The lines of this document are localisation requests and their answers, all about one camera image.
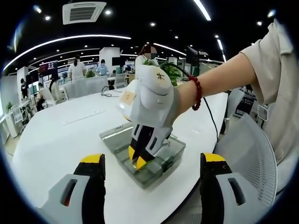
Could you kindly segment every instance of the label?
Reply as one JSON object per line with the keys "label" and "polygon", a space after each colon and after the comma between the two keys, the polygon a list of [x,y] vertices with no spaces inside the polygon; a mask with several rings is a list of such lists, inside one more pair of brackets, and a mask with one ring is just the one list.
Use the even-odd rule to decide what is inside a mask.
{"label": "label", "polygon": [[125,91],[121,97],[121,102],[127,104],[127,105],[132,105],[133,100],[135,99],[136,95],[132,92]]}

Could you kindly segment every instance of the black ceiling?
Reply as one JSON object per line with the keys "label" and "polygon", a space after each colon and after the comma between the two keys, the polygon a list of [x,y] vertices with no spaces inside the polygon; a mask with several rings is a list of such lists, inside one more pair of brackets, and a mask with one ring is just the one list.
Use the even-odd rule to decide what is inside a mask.
{"label": "black ceiling", "polygon": [[[22,29],[19,32],[21,37],[17,43],[17,51],[6,48],[6,57],[2,65],[38,44],[84,34],[121,35],[131,37],[131,40],[95,37],[55,42],[25,54],[5,72],[16,72],[15,68],[28,66],[48,56],[85,49],[85,45],[88,45],[87,49],[100,49],[114,44],[115,47],[123,49],[124,54],[135,54],[146,42],[156,42],[182,52],[187,45],[192,44],[193,48],[207,52],[210,59],[223,61],[214,37],[216,34],[222,42],[226,58],[229,59],[252,42],[262,38],[267,33],[267,26],[273,21],[273,18],[267,18],[268,12],[272,9],[270,1],[201,0],[201,2],[212,21],[206,21],[193,0],[109,0],[105,9],[110,9],[111,15],[102,13],[95,23],[63,25],[62,6],[69,1],[37,0],[34,4],[41,8],[42,13],[39,14],[33,9],[34,4],[24,8],[23,16],[18,18]],[[46,21],[45,15],[51,16],[51,20]],[[150,26],[152,21],[157,24],[155,27]],[[262,21],[262,26],[257,26],[257,21]],[[163,58],[171,55],[182,56],[170,50],[156,48],[158,55]],[[84,51],[84,55],[98,52],[98,50]],[[68,58],[77,53],[61,56]]]}

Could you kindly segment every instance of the desk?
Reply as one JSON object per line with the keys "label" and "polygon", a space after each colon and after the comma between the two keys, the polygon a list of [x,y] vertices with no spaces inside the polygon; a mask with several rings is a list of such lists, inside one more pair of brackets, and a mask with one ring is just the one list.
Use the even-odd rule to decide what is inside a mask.
{"label": "desk", "polygon": [[[218,130],[227,97],[221,93],[206,98]],[[142,224],[159,224],[184,201],[199,180],[200,153],[211,153],[216,143],[215,127],[206,104],[196,112],[189,109],[173,124],[172,134],[186,143],[179,167],[156,187],[143,190],[120,167],[99,137],[100,133],[128,122],[116,110],[118,100],[96,93],[47,108],[31,119],[17,144],[12,170],[33,206],[41,207],[54,184],[65,174],[72,174],[82,158],[97,153],[106,155],[107,224],[139,224],[140,220]]]}

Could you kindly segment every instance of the green plant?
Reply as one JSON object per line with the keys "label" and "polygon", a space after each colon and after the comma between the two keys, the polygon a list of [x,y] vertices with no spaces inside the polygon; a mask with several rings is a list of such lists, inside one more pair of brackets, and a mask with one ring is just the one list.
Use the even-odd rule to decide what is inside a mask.
{"label": "green plant", "polygon": [[[153,63],[153,61],[146,59],[145,62],[143,63],[145,65],[154,65],[157,66],[156,64]],[[173,86],[177,86],[177,78],[181,77],[181,71],[178,70],[176,67],[173,67],[171,65],[168,64],[168,62],[162,63],[159,66],[163,71],[165,71],[165,73],[169,76],[170,80],[171,80],[171,84]]]}
{"label": "green plant", "polygon": [[13,104],[11,102],[9,102],[7,105],[6,105],[6,110],[7,112],[9,112],[9,110],[13,107]]}
{"label": "green plant", "polygon": [[94,77],[94,72],[88,71],[88,73],[86,74],[86,78],[91,78],[91,77]]}

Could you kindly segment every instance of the office worker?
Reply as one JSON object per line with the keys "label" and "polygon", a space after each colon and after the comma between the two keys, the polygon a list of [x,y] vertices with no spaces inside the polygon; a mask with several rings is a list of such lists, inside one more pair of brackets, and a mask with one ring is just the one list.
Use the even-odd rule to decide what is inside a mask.
{"label": "office worker", "polygon": [[28,87],[23,78],[21,79],[21,94],[22,94],[22,99],[28,97]]}
{"label": "office worker", "polygon": [[58,101],[61,101],[63,96],[59,90],[59,87],[58,87],[58,81],[59,79],[59,76],[58,76],[58,73],[53,73],[52,76],[51,76],[51,83],[50,83],[50,86],[49,86],[49,90],[52,94],[52,97],[54,98],[54,100],[58,100]]}
{"label": "office worker", "polygon": [[96,70],[101,76],[108,75],[108,68],[104,59],[101,60],[101,64],[97,67]]}
{"label": "office worker", "polygon": [[70,80],[76,80],[85,76],[86,67],[84,63],[80,62],[79,55],[76,55],[74,62],[69,67],[68,73]]}
{"label": "office worker", "polygon": [[36,109],[37,111],[41,111],[43,109],[43,103],[45,102],[45,99],[43,98],[43,95],[41,93],[41,90],[43,88],[43,84],[38,83],[38,95],[37,95],[37,103],[36,103]]}
{"label": "office worker", "polygon": [[[291,178],[299,157],[299,62],[284,27],[275,20],[268,30],[262,40],[197,78],[203,97],[250,84],[260,104],[275,102],[263,130],[278,164],[279,189],[282,179]],[[179,116],[196,103],[198,93],[194,81],[177,88]]]}
{"label": "office worker", "polygon": [[151,65],[159,65],[157,59],[157,50],[151,46],[150,44],[145,44],[141,51],[139,52],[137,58],[135,59],[135,73],[139,74],[138,72],[138,65],[142,65],[145,63],[147,59],[149,59],[149,64]]}

